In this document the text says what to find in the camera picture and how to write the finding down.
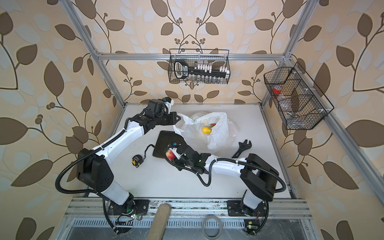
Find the yellow fake lemon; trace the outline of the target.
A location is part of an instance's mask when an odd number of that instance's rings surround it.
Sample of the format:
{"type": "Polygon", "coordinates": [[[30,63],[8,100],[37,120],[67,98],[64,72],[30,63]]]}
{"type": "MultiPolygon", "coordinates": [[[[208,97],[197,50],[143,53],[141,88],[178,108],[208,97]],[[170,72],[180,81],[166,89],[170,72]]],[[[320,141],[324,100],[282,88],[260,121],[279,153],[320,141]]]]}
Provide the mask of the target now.
{"type": "Polygon", "coordinates": [[[211,127],[203,127],[202,128],[202,133],[207,135],[207,134],[210,134],[212,132],[212,128],[211,127]]]}

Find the white plastic bag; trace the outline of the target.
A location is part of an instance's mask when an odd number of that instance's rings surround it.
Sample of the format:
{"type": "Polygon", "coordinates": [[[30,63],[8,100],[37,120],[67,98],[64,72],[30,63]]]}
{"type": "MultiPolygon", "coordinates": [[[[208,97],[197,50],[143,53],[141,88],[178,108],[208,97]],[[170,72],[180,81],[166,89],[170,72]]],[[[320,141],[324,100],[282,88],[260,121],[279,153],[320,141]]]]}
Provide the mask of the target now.
{"type": "Polygon", "coordinates": [[[239,133],[238,126],[224,112],[198,112],[192,116],[179,114],[174,125],[176,134],[198,152],[215,153],[230,147],[239,133]]]}

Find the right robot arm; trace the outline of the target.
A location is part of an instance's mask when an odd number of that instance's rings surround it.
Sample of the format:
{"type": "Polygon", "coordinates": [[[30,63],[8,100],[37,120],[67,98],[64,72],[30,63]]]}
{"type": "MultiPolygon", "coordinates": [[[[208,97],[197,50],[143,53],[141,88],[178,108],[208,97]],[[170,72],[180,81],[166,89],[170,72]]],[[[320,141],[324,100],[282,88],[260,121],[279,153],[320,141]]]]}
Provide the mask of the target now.
{"type": "Polygon", "coordinates": [[[187,144],[171,144],[164,149],[165,160],[179,171],[196,175],[203,186],[209,187],[213,174],[240,178],[247,186],[237,212],[252,216],[263,205],[265,217],[260,224],[247,225],[245,232],[256,236],[264,227],[269,216],[269,202],[276,193],[287,189],[285,181],[271,165],[256,154],[246,158],[223,158],[208,153],[198,153],[187,144]]]}

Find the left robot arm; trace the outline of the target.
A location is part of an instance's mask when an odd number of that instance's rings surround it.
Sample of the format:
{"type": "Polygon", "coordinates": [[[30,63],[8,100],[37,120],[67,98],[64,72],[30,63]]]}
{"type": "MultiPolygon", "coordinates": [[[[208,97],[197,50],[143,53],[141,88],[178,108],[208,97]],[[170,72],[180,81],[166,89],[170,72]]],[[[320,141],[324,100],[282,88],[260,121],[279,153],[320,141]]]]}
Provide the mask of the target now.
{"type": "Polygon", "coordinates": [[[124,214],[134,211],[133,195],[123,189],[115,180],[110,168],[114,159],[135,140],[145,135],[156,126],[173,126],[181,118],[171,112],[174,101],[169,98],[153,99],[139,114],[127,118],[124,127],[101,145],[92,150],[82,149],[76,161],[59,173],[55,187],[62,194],[93,193],[110,201],[122,209],[124,214]],[[67,190],[61,186],[63,176],[73,167],[76,177],[88,186],[82,190],[67,190]]]}

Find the red fake strawberry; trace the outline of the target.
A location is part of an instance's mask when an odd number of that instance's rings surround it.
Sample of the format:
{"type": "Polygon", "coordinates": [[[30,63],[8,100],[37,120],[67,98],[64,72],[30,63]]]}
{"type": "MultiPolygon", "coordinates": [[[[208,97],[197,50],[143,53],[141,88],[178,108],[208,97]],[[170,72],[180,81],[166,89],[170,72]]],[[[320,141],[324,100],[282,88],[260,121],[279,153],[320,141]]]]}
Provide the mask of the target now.
{"type": "Polygon", "coordinates": [[[166,157],[167,157],[168,160],[173,161],[176,156],[175,156],[175,154],[173,153],[172,150],[168,150],[166,152],[166,157]]]}

